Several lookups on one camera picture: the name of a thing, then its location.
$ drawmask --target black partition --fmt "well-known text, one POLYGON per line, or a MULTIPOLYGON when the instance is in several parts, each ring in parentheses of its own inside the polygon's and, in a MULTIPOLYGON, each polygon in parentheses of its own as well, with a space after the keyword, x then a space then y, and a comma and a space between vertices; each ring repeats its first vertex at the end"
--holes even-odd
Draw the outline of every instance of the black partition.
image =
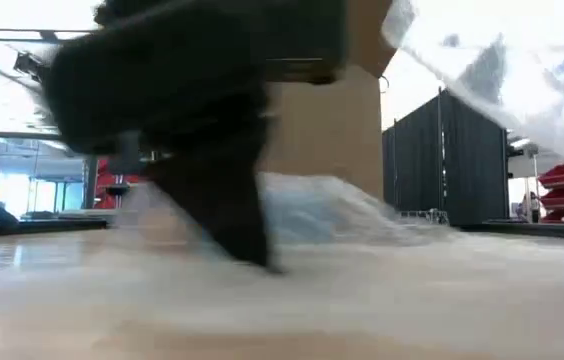
POLYGON ((432 99, 383 134, 384 196, 402 211, 442 208, 438 99, 432 99))
POLYGON ((506 131, 443 91, 382 135, 384 198, 452 225, 508 217, 506 131))
POLYGON ((440 99, 449 221, 508 218, 506 130, 447 91, 440 99))

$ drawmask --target person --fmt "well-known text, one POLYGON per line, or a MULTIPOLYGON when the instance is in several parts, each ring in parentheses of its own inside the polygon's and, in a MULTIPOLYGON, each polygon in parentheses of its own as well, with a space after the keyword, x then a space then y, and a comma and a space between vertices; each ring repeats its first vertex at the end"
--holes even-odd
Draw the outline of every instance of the person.
POLYGON ((515 207, 515 215, 518 217, 518 219, 526 219, 525 212, 526 212, 526 195, 524 195, 522 201, 518 203, 517 206, 515 207))
POLYGON ((531 222, 537 224, 540 222, 540 199, 531 191, 531 222))

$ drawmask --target black object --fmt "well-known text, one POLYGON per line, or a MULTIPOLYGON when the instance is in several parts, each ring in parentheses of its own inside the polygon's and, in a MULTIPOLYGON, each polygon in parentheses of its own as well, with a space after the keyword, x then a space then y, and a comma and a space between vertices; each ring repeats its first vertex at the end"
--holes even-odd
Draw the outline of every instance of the black object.
POLYGON ((564 225, 561 224, 529 224, 493 220, 482 224, 461 225, 457 226, 457 228, 466 232, 501 233, 564 239, 564 225))
POLYGON ((22 218, 27 220, 53 220, 58 218, 58 214, 50 211, 29 211, 22 218))
POLYGON ((276 272, 255 165, 265 81, 330 83, 345 63, 344 0, 110 0, 105 26, 64 45, 42 78, 75 151, 171 154, 145 175, 232 257, 276 272))
POLYGON ((22 51, 18 52, 13 70, 30 75, 31 79, 41 82, 49 68, 42 59, 29 52, 22 51))
POLYGON ((111 196, 124 196, 129 190, 131 187, 128 184, 109 185, 105 189, 106 193, 111 196))
POLYGON ((0 236, 98 230, 106 228, 107 222, 102 219, 31 220, 20 221, 17 226, 9 226, 8 224, 0 223, 0 236))

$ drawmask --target table surface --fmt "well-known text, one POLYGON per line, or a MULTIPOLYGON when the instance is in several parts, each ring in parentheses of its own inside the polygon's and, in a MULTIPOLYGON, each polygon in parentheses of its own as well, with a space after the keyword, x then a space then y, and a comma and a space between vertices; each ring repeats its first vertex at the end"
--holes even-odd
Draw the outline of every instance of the table surface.
POLYGON ((564 242, 426 236, 284 277, 167 228, 0 238, 0 359, 564 359, 564 242))

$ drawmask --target plastic wrap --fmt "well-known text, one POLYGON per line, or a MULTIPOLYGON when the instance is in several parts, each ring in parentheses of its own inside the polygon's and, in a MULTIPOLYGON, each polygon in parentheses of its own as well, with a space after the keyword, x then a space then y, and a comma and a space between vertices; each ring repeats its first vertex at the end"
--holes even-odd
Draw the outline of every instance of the plastic wrap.
POLYGON ((564 241, 404 224, 338 180, 270 179, 267 196, 296 193, 277 211, 340 219, 328 242, 277 238, 282 277, 136 231, 171 215, 0 240, 0 359, 564 359, 564 241))
POLYGON ((394 0, 383 32, 473 108, 564 157, 564 0, 394 0))
MULTIPOLYGON (((432 240, 417 234, 448 230, 403 219, 386 204, 335 177, 263 173, 259 183, 269 232, 276 244, 390 241, 415 245, 432 240)), ((171 243, 177 239, 190 250, 217 251, 207 234, 149 183, 131 190, 115 225, 138 232, 147 241, 171 243)))

